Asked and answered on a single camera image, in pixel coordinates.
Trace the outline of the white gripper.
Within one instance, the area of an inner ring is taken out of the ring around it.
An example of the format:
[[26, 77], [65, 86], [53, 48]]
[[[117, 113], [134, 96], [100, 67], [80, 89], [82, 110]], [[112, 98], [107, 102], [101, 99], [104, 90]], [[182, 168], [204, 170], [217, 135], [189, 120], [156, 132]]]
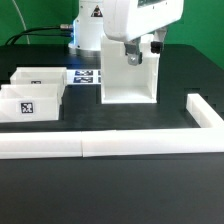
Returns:
[[137, 66], [142, 63], [138, 37], [156, 30], [151, 52], [160, 54], [166, 26], [181, 18], [183, 7], [184, 0], [103, 0], [105, 35], [111, 40], [127, 42], [124, 46], [128, 63]]

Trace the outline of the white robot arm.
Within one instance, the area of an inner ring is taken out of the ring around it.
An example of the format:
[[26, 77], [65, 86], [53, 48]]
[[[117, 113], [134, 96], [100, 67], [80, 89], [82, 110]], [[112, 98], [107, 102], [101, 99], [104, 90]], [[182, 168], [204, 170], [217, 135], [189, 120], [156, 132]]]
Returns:
[[151, 52], [159, 54], [167, 27], [178, 21], [184, 0], [79, 0], [79, 12], [73, 21], [73, 54], [94, 57], [101, 52], [103, 34], [123, 42], [130, 65], [142, 63], [140, 38], [153, 32]]

